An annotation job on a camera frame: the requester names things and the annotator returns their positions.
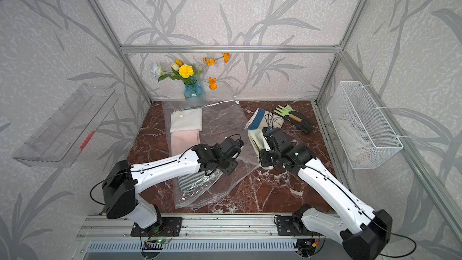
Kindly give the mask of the cream towel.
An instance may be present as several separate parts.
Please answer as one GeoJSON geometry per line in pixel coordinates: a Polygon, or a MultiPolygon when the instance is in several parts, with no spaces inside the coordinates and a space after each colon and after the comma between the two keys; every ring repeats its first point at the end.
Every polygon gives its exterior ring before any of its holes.
{"type": "Polygon", "coordinates": [[[250,139],[250,143],[253,149],[255,150],[256,155],[258,156],[259,165],[265,170],[272,170],[273,166],[264,167],[262,164],[260,151],[261,150],[265,152],[270,151],[270,146],[268,145],[266,139],[264,138],[262,130],[248,130],[248,136],[250,139]]]}

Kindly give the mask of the pink fluffy towel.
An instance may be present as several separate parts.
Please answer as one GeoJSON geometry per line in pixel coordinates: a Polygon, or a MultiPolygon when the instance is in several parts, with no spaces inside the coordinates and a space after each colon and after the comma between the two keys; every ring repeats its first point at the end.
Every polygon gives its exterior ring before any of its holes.
{"type": "Polygon", "coordinates": [[[182,154],[185,150],[200,143],[199,130],[176,131],[171,134],[172,156],[182,154]]]}

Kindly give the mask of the green white striped towel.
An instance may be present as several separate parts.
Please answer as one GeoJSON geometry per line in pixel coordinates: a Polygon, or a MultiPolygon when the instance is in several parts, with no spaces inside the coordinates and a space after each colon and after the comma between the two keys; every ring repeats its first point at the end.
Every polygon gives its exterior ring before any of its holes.
{"type": "Polygon", "coordinates": [[[200,172],[178,178],[180,191],[183,193],[195,193],[215,184],[223,175],[222,172],[216,170],[214,173],[200,172]]]}

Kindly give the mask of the clear plastic vacuum bag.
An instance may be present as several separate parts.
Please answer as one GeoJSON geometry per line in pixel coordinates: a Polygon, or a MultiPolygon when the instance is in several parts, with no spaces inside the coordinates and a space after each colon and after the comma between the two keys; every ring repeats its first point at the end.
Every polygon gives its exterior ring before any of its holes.
{"type": "Polygon", "coordinates": [[[203,128],[200,131],[200,143],[213,146],[221,143],[226,137],[234,140],[240,138],[244,142],[241,153],[237,158],[238,166],[229,175],[223,174],[212,186],[196,191],[183,193],[180,191],[178,178],[173,179],[174,207],[202,208],[209,204],[219,202],[227,197],[244,178],[258,168],[258,159],[247,131],[245,130],[248,118],[243,101],[205,102],[202,106],[203,128]]]}

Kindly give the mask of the blue white striped towel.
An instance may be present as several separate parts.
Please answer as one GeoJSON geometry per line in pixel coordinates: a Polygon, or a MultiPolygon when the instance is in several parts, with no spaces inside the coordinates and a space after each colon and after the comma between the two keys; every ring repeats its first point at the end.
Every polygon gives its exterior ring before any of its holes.
{"type": "Polygon", "coordinates": [[[263,108],[258,108],[246,123],[245,130],[262,130],[263,128],[281,128],[285,119],[263,108]]]}

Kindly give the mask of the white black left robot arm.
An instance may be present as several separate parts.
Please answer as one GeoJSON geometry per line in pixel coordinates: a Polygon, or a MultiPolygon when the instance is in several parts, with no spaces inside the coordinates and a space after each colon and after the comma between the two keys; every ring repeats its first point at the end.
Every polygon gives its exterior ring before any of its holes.
{"type": "Polygon", "coordinates": [[[160,224],[158,208],[146,202],[140,194],[161,182],[185,175],[222,171],[231,174],[244,143],[226,138],[209,146],[198,144],[185,152],[163,160],[129,165],[126,160],[114,165],[101,182],[107,219],[126,218],[146,229],[160,224]]]}

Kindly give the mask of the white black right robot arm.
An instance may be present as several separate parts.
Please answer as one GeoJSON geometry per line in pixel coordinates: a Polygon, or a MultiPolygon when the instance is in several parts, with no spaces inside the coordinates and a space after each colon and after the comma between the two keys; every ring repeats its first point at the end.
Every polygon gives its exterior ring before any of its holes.
{"type": "Polygon", "coordinates": [[[260,151],[261,164],[280,166],[308,183],[334,210],[334,214],[303,205],[293,213],[300,235],[321,234],[341,244],[353,260],[374,260],[391,238],[392,218],[376,211],[352,194],[303,144],[270,143],[260,151]]]}

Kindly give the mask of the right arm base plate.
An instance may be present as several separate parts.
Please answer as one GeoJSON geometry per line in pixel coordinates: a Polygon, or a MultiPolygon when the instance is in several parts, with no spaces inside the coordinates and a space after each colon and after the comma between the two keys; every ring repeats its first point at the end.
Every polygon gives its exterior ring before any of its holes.
{"type": "Polygon", "coordinates": [[[313,236],[313,232],[306,229],[302,221],[293,216],[276,214],[273,222],[276,225],[278,236],[313,236]]]}

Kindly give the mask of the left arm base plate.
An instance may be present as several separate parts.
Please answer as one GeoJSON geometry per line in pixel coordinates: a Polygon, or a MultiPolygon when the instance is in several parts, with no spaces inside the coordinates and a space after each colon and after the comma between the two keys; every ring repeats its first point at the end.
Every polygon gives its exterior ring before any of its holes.
{"type": "Polygon", "coordinates": [[[159,222],[147,228],[141,228],[138,224],[132,227],[131,237],[179,237],[183,218],[164,217],[159,222]]]}

